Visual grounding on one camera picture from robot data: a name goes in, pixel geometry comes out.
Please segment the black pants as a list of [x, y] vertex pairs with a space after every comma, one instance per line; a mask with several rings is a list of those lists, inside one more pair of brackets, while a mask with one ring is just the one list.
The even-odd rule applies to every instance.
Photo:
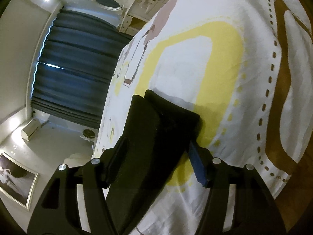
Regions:
[[140, 222], [200, 128], [198, 114], [151, 90], [132, 97], [122, 136], [101, 157], [106, 202], [119, 234], [129, 234]]

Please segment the framed wedding photo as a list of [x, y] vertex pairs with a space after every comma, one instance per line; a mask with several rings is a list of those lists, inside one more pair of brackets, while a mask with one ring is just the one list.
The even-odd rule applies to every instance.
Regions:
[[1, 152], [1, 193], [27, 211], [37, 178], [37, 172]]

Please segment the white air conditioner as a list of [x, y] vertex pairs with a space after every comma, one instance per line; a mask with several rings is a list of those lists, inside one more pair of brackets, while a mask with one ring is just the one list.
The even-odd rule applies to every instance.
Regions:
[[40, 128], [40, 121], [37, 118], [34, 118], [23, 127], [23, 129], [21, 130], [21, 137], [26, 141], [30, 141], [32, 135]]

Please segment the dark blue curtain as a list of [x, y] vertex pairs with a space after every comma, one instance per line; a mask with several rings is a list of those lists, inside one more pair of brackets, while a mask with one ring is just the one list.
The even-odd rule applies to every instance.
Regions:
[[61, 9], [40, 51], [31, 107], [99, 129], [119, 55], [131, 39], [100, 18]]

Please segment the patterned white bed sheet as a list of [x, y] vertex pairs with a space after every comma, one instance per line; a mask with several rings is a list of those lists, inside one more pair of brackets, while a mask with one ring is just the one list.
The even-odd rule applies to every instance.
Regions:
[[[276, 201], [312, 146], [312, 0], [168, 1], [119, 55], [95, 157], [147, 90], [198, 114], [192, 142], [253, 165]], [[129, 234], [196, 234], [209, 192], [184, 152]]]

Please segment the white oval vanity mirror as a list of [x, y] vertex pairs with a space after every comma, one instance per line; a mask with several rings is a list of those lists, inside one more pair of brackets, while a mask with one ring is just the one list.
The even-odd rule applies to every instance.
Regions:
[[115, 0], [89, 0], [96, 3], [100, 7], [109, 11], [119, 11], [121, 10], [121, 5]]

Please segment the white dressing table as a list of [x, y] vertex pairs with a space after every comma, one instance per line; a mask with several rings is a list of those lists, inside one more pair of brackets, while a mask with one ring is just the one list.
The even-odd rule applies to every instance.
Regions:
[[122, 14], [118, 30], [134, 36], [169, 0], [134, 0]]

